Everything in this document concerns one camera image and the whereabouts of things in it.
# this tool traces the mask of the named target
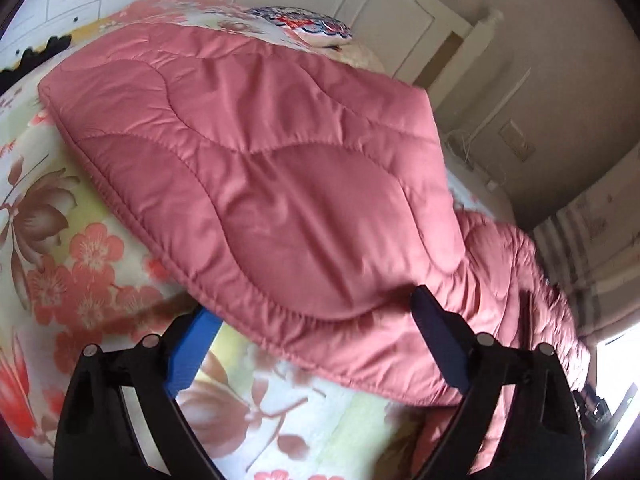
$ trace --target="blue gripper pad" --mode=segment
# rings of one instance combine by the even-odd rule
[[[218,316],[200,309],[169,358],[164,387],[170,396],[191,386],[221,326]]]

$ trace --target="metal bolt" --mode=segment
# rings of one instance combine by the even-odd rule
[[[540,346],[538,348],[544,355],[552,356],[556,353],[554,348],[549,343],[540,343]]]
[[[493,346],[495,343],[494,336],[485,332],[479,333],[476,336],[476,341],[478,341],[482,346]]]
[[[87,345],[82,350],[82,355],[85,357],[92,357],[98,353],[98,345]]]
[[[158,334],[145,335],[142,340],[142,346],[145,348],[153,348],[160,342],[160,336]]]

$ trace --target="curtain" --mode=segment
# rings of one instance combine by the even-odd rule
[[[640,322],[640,144],[532,236],[587,343]]]

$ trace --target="pillow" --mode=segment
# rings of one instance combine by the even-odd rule
[[[351,41],[343,22],[299,7],[254,7],[247,11],[279,27],[288,28],[311,46],[332,46]]]

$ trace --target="wall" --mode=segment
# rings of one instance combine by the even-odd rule
[[[516,84],[470,154],[503,182],[530,228],[565,205],[640,139],[640,41],[613,0],[442,0],[471,22],[505,16],[488,50],[436,114],[441,132],[471,132]],[[509,119],[535,153],[520,162],[500,136]]]

